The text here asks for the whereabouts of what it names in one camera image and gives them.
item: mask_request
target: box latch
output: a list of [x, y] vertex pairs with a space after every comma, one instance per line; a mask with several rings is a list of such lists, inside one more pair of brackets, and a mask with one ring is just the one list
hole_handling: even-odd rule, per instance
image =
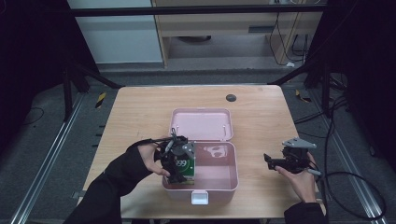
[[206, 190], [197, 189], [191, 193], [192, 204], [209, 204], [209, 194]]

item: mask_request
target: hand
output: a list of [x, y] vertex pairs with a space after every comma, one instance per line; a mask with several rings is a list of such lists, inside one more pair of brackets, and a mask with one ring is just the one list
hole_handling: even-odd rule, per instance
[[[307, 154], [309, 160], [315, 163], [313, 156], [309, 152], [307, 152]], [[306, 170], [299, 174], [292, 174], [280, 166], [276, 166], [275, 169], [289, 180], [294, 192], [296, 192], [301, 201], [304, 203], [315, 203], [317, 201], [315, 177], [312, 174], [308, 173]]]
[[155, 144], [147, 144], [137, 147], [142, 157], [143, 163], [145, 163], [148, 170], [157, 174], [157, 175], [166, 175], [169, 176], [169, 172], [159, 167], [154, 161], [154, 153], [157, 150], [157, 146]]

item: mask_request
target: black sleeve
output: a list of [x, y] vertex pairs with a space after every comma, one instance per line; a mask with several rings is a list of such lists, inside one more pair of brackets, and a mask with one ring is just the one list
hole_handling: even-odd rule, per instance
[[128, 147], [91, 182], [84, 198], [64, 224], [122, 223], [120, 197], [130, 193], [142, 179], [152, 174], [137, 149], [144, 143], [140, 141]]
[[297, 203], [285, 211], [287, 224], [323, 224], [326, 218], [318, 203]]

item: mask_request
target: pink box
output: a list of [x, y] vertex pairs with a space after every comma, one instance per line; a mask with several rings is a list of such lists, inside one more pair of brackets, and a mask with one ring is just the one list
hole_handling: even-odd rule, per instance
[[171, 129], [195, 144], [194, 185], [170, 185], [169, 197], [192, 204], [227, 203], [238, 187], [238, 172], [230, 111], [224, 108], [178, 108]]

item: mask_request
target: white wall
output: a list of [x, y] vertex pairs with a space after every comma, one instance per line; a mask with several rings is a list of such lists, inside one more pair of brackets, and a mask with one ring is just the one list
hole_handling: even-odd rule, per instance
[[[150, 0], [68, 0], [71, 8], [151, 7]], [[153, 16], [80, 17], [96, 63], [161, 63]]]

